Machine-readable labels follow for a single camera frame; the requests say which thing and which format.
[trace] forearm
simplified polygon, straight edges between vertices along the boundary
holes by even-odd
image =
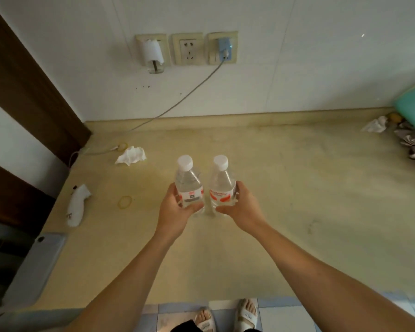
[[[131,332],[172,242],[158,236],[75,319],[67,332]]]
[[[415,318],[321,262],[267,224],[251,233],[266,249],[323,332],[415,331]]]

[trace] blue plug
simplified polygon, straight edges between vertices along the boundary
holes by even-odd
[[[225,57],[224,51],[227,50],[228,55]],[[220,55],[220,61],[224,58],[225,61],[232,60],[232,44],[228,37],[218,39],[218,51]]]

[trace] bottle label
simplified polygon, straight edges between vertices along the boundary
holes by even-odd
[[[215,200],[219,201],[221,203],[227,203],[228,201],[231,201],[235,198],[235,191],[236,188],[234,187],[232,190],[227,192],[218,192],[214,190],[210,190],[210,197]]]
[[[203,186],[199,189],[190,192],[180,192],[180,199],[185,203],[191,203],[193,201],[199,201],[203,198]]]

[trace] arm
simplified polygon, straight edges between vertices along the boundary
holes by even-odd
[[[252,193],[242,182],[237,185],[239,201],[217,211],[260,242],[322,331],[415,331],[410,314],[273,229]]]
[[[66,332],[133,331],[166,253],[182,234],[188,218],[203,207],[200,202],[181,208],[176,195],[175,184],[171,184],[161,203],[157,229],[151,240]]]

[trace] baseboard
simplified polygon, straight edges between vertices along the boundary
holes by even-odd
[[[392,107],[338,109],[326,111],[297,111],[222,116],[187,116],[159,118],[145,124],[138,131],[176,130],[212,127],[264,127],[322,122],[370,121],[393,111]],[[88,121],[85,125],[93,133],[109,133],[132,129],[149,119]]]

